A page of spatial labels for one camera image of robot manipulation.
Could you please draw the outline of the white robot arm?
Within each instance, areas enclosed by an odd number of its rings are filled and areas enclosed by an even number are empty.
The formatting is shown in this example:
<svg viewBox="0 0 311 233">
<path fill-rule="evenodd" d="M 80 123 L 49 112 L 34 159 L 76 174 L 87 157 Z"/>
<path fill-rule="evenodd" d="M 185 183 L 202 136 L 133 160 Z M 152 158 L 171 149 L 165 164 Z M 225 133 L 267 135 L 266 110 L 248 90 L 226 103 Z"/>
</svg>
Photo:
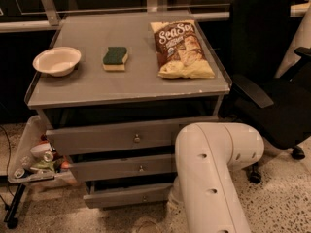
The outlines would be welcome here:
<svg viewBox="0 0 311 233">
<path fill-rule="evenodd" d="M 243 123 L 199 122 L 178 133 L 172 195 L 184 203 L 190 233 L 251 233 L 230 172 L 263 152 L 260 133 Z"/>
</svg>

